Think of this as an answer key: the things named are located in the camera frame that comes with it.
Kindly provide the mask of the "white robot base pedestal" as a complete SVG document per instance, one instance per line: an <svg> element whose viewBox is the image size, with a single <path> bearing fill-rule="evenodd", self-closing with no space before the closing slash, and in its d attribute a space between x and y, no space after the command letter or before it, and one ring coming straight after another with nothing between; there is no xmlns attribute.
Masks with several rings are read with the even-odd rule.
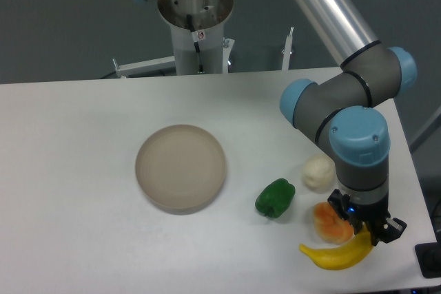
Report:
<svg viewBox="0 0 441 294"><path fill-rule="evenodd" d="M224 72L224 25L233 6L234 0L158 0L170 27L177 75Z"/></svg>

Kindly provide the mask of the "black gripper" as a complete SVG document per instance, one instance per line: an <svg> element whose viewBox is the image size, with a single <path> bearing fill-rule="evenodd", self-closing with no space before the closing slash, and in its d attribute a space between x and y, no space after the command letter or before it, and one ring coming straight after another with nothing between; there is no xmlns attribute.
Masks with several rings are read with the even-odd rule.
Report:
<svg viewBox="0 0 441 294"><path fill-rule="evenodd" d="M407 223L391 218L389 213L389 194L372 204L360 204L351 200L348 194L335 189L327 202L332 206L339 218L347 221L354 231L361 231L365 225L371 236L371 244L390 243L401 237Z"/></svg>

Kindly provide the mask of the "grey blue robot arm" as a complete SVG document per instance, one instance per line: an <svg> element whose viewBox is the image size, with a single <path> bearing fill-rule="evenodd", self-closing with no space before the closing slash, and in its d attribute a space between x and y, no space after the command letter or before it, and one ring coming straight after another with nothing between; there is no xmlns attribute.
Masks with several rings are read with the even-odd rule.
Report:
<svg viewBox="0 0 441 294"><path fill-rule="evenodd" d="M338 216L355 232L366 227L372 244L397 240L406 224L388 211L390 137L376 107L413 85L415 61L402 48L384 47L350 0L296 1L342 72L321 84L294 81L280 98L280 111L334 161L338 188L329 202ZM158 0L163 19L184 34L173 44L178 74L223 69L223 40L211 29L228 18L232 5Z"/></svg>

